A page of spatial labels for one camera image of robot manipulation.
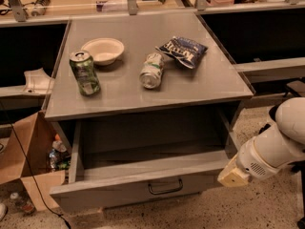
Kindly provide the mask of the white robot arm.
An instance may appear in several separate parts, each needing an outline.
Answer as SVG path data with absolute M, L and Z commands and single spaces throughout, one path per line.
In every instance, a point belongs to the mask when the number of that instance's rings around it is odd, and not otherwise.
M 276 175 L 286 165 L 304 160 L 305 98 L 294 97 L 275 110 L 274 123 L 245 142 L 218 175 L 225 187 L 240 187 L 253 179 Z

